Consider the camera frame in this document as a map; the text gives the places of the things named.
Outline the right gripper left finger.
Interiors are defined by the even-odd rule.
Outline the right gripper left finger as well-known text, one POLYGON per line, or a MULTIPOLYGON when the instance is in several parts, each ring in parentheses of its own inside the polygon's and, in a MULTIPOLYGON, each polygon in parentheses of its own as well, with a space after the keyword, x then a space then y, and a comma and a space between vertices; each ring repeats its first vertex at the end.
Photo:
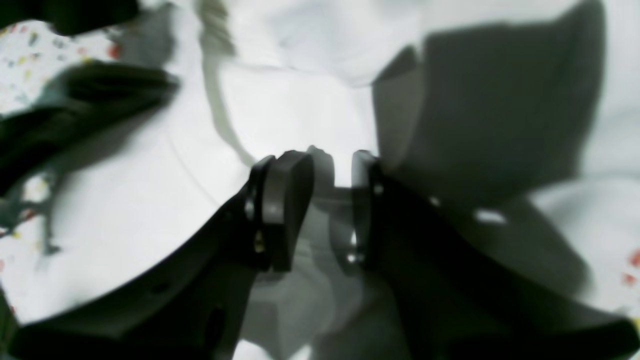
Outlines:
POLYGON ((153 268, 86 305, 22 325, 15 360, 230 360, 260 272, 289 272, 314 192, 314 159, 252 166, 240 191, 153 268))

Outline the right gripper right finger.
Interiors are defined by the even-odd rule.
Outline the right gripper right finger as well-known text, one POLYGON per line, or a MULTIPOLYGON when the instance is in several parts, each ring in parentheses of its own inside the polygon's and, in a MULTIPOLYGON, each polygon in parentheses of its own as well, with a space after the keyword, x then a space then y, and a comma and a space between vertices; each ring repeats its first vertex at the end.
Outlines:
POLYGON ((354 259, 391 288, 418 360, 629 360, 628 317, 580 304, 477 251, 366 150, 352 155, 354 259))

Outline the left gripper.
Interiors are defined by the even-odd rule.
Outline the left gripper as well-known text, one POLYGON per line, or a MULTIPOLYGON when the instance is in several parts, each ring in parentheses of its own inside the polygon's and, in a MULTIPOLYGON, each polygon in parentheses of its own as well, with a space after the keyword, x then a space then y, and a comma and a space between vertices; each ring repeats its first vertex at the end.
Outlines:
MULTIPOLYGON (((3 0, 1 26, 41 21, 63 37, 128 25, 170 35, 175 5, 139 0, 3 0)), ((30 109, 1 121, 1 194, 49 159, 100 132, 170 102, 179 80, 151 64, 90 61, 62 70, 30 109)))

